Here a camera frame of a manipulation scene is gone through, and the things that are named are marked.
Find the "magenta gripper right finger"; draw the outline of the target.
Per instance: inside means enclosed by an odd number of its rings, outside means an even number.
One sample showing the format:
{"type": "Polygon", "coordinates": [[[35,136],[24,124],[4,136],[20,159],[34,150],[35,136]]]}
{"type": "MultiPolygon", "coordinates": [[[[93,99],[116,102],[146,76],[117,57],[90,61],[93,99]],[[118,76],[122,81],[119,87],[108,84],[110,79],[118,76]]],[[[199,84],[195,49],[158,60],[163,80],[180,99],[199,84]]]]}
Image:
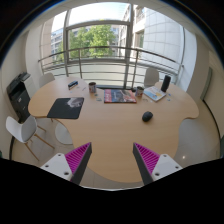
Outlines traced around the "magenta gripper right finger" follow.
{"type": "Polygon", "coordinates": [[[138,143],[133,144],[133,154],[145,185],[182,169],[168,154],[158,154],[138,143]]]}

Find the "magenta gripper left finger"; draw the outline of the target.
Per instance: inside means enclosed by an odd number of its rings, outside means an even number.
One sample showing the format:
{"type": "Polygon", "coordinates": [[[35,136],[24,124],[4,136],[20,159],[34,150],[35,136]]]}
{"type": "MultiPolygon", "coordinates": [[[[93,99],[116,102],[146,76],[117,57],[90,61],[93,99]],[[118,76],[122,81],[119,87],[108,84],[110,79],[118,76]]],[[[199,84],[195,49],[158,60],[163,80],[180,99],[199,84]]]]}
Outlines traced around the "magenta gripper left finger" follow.
{"type": "Polygon", "coordinates": [[[73,149],[67,154],[57,153],[41,168],[56,176],[79,185],[87,163],[92,154],[91,143],[86,143],[73,149]]]}

